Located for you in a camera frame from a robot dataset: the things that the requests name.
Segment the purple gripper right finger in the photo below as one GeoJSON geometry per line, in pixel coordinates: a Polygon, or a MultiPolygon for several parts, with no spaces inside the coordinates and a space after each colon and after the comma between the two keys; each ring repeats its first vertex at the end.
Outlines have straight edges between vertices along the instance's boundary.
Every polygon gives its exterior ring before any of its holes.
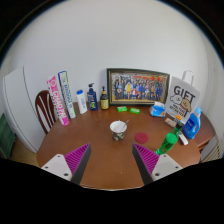
{"type": "Polygon", "coordinates": [[[145,185],[182,169],[169,155],[158,155],[136,143],[132,146],[132,154],[136,160],[141,178],[145,185]]]}

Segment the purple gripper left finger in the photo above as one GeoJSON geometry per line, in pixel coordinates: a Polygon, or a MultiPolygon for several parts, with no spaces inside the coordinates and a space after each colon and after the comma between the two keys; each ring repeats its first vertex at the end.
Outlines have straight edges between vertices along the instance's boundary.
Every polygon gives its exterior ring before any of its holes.
{"type": "Polygon", "coordinates": [[[56,154],[42,169],[65,180],[80,184],[91,155],[91,144],[85,144],[66,155],[56,154]]]}

